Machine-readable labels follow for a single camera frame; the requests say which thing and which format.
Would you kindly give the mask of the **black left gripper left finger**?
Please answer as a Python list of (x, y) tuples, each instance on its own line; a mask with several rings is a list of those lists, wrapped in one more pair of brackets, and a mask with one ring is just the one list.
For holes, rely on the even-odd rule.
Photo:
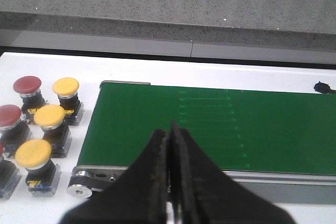
[(155, 130), (139, 157), (107, 189), (60, 223), (166, 223), (168, 133)]

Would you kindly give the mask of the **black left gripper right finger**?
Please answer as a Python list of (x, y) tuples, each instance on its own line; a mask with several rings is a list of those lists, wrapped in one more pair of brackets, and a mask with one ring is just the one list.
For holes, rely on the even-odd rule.
[(171, 196), (175, 223), (294, 223), (284, 209), (233, 181), (190, 132), (171, 123)]

